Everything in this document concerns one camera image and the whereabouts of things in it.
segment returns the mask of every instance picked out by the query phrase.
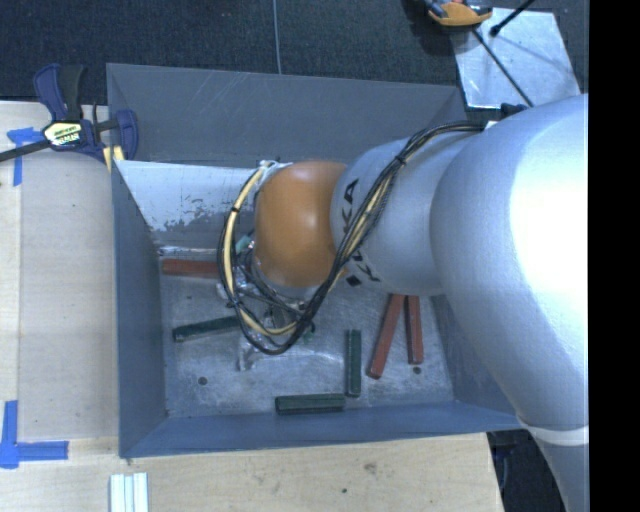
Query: clamp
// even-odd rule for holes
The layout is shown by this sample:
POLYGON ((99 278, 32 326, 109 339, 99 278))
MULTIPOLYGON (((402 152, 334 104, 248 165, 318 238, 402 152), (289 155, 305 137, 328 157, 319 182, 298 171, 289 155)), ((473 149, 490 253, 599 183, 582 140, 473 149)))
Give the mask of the clamp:
POLYGON ((479 25, 493 14, 485 0, 424 0, 429 16, 444 27, 479 25))
POLYGON ((49 64, 36 73, 33 82, 38 101, 47 107, 51 123, 41 130, 43 140, 0 153, 0 162, 50 148, 81 153, 108 165, 105 155, 109 154, 109 148, 101 141, 100 133, 115 128, 120 132, 123 156, 126 159, 135 156, 138 125, 132 110, 118 110, 114 119, 99 123, 94 106, 93 122, 83 118, 78 87, 85 71, 81 65, 49 64))

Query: dark green block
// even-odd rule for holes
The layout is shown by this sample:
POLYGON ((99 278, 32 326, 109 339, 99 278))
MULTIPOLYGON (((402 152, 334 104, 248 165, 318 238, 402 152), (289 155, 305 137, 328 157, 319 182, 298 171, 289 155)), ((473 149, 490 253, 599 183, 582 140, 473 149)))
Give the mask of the dark green block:
POLYGON ((350 397, 359 397, 362 392, 362 337, 360 331, 347 332, 347 391, 350 397))
POLYGON ((197 324, 183 325, 173 330, 173 341, 183 343, 190 339, 210 336, 214 333, 235 329, 237 327, 240 327, 240 321, 235 315, 199 322, 197 324))
POLYGON ((345 403, 344 395, 339 393, 278 396, 276 412, 280 415, 340 412, 345 403))

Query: black floor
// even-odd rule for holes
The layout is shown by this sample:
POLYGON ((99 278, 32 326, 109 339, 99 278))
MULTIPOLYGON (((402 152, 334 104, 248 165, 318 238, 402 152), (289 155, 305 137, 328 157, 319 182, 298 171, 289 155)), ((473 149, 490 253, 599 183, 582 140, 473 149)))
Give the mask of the black floor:
MULTIPOLYGON (((588 92, 588 1, 531 8, 553 12, 588 92)), ((33 74, 52 62, 88 67, 85 104, 107 103, 108 62, 458 85, 449 38, 418 0, 15 0, 2 14, 0 99, 35 100, 33 74)), ((488 436, 507 512, 564 510, 526 432, 488 436)))

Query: gray bin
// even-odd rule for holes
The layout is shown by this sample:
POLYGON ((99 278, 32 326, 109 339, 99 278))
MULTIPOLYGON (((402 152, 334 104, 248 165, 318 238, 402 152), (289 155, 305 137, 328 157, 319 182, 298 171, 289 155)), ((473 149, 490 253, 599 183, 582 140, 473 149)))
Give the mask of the gray bin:
MULTIPOLYGON (((421 300, 425 362, 403 322, 380 380, 338 413, 278 416, 276 396, 342 393, 348 329, 363 371, 387 296, 341 283, 313 339, 252 354, 239 331, 176 344, 171 330, 228 316, 214 280, 163 276, 163 258, 214 259, 222 220, 261 159, 349 164, 367 149, 465 118, 453 87, 145 66, 108 67, 109 107, 140 123, 135 161, 112 174, 120 455, 382 441, 519 428, 444 296, 421 300)), ((250 208, 241 229, 251 224, 250 208)))

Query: cable bundle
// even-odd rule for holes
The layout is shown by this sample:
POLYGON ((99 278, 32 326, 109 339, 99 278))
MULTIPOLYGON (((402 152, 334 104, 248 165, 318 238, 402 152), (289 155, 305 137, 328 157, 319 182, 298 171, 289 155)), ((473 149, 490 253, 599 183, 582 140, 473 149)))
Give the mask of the cable bundle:
POLYGON ((229 298, 229 304, 235 309, 240 320, 242 332, 247 340, 265 354, 278 355, 291 348, 309 328, 313 330, 313 318, 320 309, 325 297, 342 276, 344 266, 366 241, 380 220, 398 172, 404 168, 420 148, 434 137, 453 131, 479 132, 483 129, 484 125, 462 121, 421 130, 411 137, 402 151, 382 170, 369 189, 336 251, 333 265, 326 280, 316 289, 311 299, 299 304, 297 307, 284 302, 275 291, 271 290, 265 283, 257 280, 247 270, 247 252, 245 252, 245 259, 242 262, 240 262, 240 258, 236 253, 234 228, 240 209, 253 187, 260 182, 269 169, 277 164, 276 162, 261 162, 256 172, 242 186, 240 194, 225 220, 218 246, 220 279, 229 298), (236 283, 236 280, 240 277, 251 280, 259 290, 259 295, 256 296, 252 293, 240 291, 236 283), (271 308, 280 308, 283 315, 286 313, 291 320, 282 327, 265 326, 264 322, 261 322, 244 303, 243 297, 260 300, 269 304, 271 308), (284 342, 278 342, 273 339, 278 336, 288 336, 288 338, 284 342))

